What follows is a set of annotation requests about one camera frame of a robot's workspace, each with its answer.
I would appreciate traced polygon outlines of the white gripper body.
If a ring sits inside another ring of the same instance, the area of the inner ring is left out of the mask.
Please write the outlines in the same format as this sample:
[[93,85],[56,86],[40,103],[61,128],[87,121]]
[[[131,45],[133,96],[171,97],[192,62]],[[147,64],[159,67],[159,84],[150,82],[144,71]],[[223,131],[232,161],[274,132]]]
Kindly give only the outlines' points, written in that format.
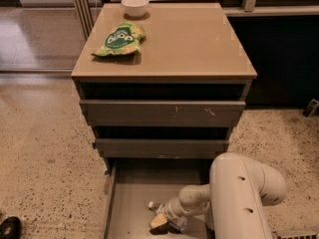
[[175,220],[184,216],[184,210],[180,205],[179,199],[177,197],[173,197],[172,199],[170,199],[164,205],[163,213],[168,220]]

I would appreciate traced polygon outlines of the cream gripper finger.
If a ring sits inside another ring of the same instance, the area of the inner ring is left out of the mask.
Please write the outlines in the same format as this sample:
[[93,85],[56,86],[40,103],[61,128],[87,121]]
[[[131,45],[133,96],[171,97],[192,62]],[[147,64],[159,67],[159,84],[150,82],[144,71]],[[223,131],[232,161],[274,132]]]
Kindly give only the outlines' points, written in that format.
[[156,229],[156,228],[163,226],[167,223],[168,223],[168,220],[167,220],[166,216],[163,213],[159,213],[150,221],[150,227],[152,229]]

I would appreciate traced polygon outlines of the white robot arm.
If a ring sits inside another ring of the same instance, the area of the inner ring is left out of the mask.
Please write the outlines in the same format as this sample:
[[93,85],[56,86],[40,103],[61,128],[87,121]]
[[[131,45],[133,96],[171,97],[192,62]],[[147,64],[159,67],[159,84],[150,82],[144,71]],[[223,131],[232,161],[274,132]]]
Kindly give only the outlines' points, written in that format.
[[209,183],[187,185],[167,203],[149,204],[153,230],[166,225],[183,230],[188,216],[211,212],[215,239],[274,239],[264,208],[283,201],[284,176],[274,167],[226,152],[209,170]]

